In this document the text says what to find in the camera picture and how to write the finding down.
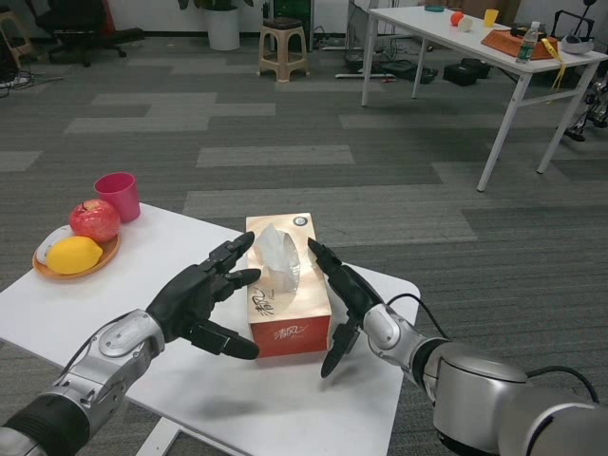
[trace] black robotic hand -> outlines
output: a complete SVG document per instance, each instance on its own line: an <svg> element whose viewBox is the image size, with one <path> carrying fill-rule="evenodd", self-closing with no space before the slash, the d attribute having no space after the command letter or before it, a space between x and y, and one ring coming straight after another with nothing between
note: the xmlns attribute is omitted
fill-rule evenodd
<svg viewBox="0 0 608 456"><path fill-rule="evenodd" d="M188 266L164 286L146 311L161 326L165 343L183 337L213 354L257 357L259 348L254 342L209 321L217 302L259 279L259 269L230 273L254 240L250 232L224 242L201 264Z"/></svg>
<svg viewBox="0 0 608 456"><path fill-rule="evenodd" d="M327 377L336 368L342 357L349 353L363 328L365 314L383 302L380 295L368 281L353 268L345 266L328 247L314 239L308 239L308 246L316 255L316 264L328 277L332 290L344 301L349 320L341 323L333 333L333 346L327 353L321 376Z"/></svg>

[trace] fruit plate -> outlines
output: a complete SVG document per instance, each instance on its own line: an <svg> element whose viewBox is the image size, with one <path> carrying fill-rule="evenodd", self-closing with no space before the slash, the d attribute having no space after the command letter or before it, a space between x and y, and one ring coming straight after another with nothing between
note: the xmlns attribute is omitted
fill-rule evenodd
<svg viewBox="0 0 608 456"><path fill-rule="evenodd" d="M51 278L53 280L73 280L74 278L80 278L85 276L90 276L93 273L96 273L100 269L102 269L110 260L118 254L118 250L121 247L121 235L116 235L108 242L104 242L99 244L99 246L104 250L102 255L99 258L99 261L92 268L87 269L86 271L82 271L78 274L57 274L52 272L46 264L41 263L36 258L36 253L34 252L34 257L31 259L31 265L34 267L36 272L41 276L46 278Z"/></svg>

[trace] red cup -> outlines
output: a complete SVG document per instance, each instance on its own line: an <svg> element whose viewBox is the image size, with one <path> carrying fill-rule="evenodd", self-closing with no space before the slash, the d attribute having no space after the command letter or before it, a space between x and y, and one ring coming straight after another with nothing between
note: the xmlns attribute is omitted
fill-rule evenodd
<svg viewBox="0 0 608 456"><path fill-rule="evenodd" d="M101 200L116 208L122 222L140 216L140 196L137 193L137 181L132 174L114 173L103 176L95 182L95 191Z"/></svg>

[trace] robotic arm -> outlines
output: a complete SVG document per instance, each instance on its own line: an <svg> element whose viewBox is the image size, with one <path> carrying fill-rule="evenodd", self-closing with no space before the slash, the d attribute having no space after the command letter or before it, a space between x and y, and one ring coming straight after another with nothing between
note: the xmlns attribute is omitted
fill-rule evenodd
<svg viewBox="0 0 608 456"><path fill-rule="evenodd" d="M253 342L209 321L216 302L259 279L230 273L254 234L225 242L174 277L146 311L104 325L74 355L54 385L0 427L0 456L72 456L111 418L128 389L179 337L213 354L255 359ZM82 359L74 361L84 352Z"/></svg>
<svg viewBox="0 0 608 456"><path fill-rule="evenodd" d="M387 306L355 270L309 239L317 264L347 306L321 375L328 376L356 341L401 368L434 407L441 442L462 456L599 456L608 452L608 409L532 385L503 360L445 338L426 337Z"/></svg>
<svg viewBox="0 0 608 456"><path fill-rule="evenodd" d="M179 337L214 354L256 358L256 344L209 321L216 302L259 278L259 270L230 273L253 241L248 233L225 242L203 263L179 273L145 312L129 313L93 334L52 388L0 427L0 456L73 456L110 419L165 343ZM309 246L349 316L333 335L323 377L332 373L362 330L376 356L401 368L426 393L440 440L454 453L606 454L606 408L535 387L521 370L467 345L424 336L330 249L312 239Z"/></svg>

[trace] water bottle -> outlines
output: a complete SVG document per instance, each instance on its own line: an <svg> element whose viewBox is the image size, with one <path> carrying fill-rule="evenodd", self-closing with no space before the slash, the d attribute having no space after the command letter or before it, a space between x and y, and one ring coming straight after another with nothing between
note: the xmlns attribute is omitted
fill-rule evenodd
<svg viewBox="0 0 608 456"><path fill-rule="evenodd" d="M540 27L540 22L533 22L530 30L525 33L525 36L523 37L522 48L520 49L520 53L517 56L518 64L527 64L532 58L534 50L536 49L536 44L539 42Z"/></svg>

